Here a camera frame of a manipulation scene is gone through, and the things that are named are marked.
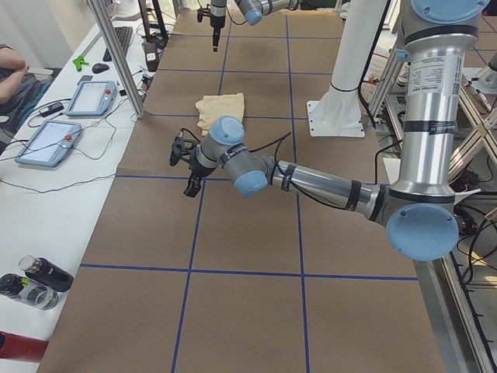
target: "yellow cloth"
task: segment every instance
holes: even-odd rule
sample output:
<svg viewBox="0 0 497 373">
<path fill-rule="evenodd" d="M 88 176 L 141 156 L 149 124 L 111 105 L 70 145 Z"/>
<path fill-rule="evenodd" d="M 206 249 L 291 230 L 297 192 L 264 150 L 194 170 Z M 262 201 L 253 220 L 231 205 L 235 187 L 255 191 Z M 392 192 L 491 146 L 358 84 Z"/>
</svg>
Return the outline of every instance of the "yellow cloth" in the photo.
<svg viewBox="0 0 497 373">
<path fill-rule="evenodd" d="M 200 113 L 197 126 L 202 128 L 202 136 L 205 136 L 209 132 L 209 128 L 220 117 L 229 115 L 242 121 L 245 111 L 243 93 L 237 93 L 236 95 L 204 96 L 195 106 Z"/>
</svg>

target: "white sticker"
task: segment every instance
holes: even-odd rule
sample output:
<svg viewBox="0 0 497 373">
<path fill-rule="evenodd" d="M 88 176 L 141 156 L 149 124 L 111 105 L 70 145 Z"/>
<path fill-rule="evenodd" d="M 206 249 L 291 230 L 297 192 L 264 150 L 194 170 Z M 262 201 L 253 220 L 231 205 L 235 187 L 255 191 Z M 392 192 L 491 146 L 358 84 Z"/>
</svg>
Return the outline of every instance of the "white sticker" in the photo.
<svg viewBox="0 0 497 373">
<path fill-rule="evenodd" d="M 461 84 L 462 57 L 455 54 L 413 62 L 409 72 L 408 96 L 442 93 L 456 96 Z"/>
</svg>

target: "red object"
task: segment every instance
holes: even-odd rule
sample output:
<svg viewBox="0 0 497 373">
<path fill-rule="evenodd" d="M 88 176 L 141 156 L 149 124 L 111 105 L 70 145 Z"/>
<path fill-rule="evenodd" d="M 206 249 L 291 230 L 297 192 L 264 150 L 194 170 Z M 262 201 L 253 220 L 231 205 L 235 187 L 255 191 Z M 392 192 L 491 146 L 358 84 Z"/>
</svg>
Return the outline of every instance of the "red object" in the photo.
<svg viewBox="0 0 497 373">
<path fill-rule="evenodd" d="M 47 340 L 0 332 L 0 358 L 39 363 L 47 349 Z"/>
</svg>

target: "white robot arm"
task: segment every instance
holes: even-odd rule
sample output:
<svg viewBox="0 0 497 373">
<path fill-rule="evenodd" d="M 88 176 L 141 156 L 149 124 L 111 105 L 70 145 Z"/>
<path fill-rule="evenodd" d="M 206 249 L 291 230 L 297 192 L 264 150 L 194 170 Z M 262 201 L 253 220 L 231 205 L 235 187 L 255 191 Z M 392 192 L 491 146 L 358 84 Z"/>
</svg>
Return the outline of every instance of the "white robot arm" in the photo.
<svg viewBox="0 0 497 373">
<path fill-rule="evenodd" d="M 189 163 L 185 194 L 221 166 L 244 197 L 271 184 L 308 195 L 332 207 L 357 211 L 383 225 L 397 251 L 414 260 L 446 255 L 457 242 L 452 215 L 455 194 L 447 181 L 464 53 L 478 39 L 478 21 L 488 0 L 403 0 L 401 36 L 411 57 L 404 140 L 398 181 L 364 185 L 269 155 L 252 156 L 243 145 L 243 125 L 222 117 L 207 137 L 186 146 L 183 133 L 170 163 Z"/>
</svg>

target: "screen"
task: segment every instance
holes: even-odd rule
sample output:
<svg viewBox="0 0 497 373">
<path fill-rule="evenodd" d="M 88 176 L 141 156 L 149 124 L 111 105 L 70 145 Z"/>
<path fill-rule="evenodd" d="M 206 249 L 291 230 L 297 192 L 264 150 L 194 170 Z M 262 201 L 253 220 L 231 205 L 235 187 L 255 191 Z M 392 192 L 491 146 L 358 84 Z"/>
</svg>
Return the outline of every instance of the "screen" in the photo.
<svg viewBox="0 0 497 373">
<path fill-rule="evenodd" d="M 82 83 L 83 86 L 75 98 L 75 103 L 71 108 L 72 112 L 91 113 L 100 108 L 107 83 Z"/>
<path fill-rule="evenodd" d="M 30 161 L 49 162 L 59 149 L 58 143 L 64 140 L 74 126 L 63 123 L 48 122 L 43 130 L 31 141 L 30 147 L 20 158 Z"/>
</svg>

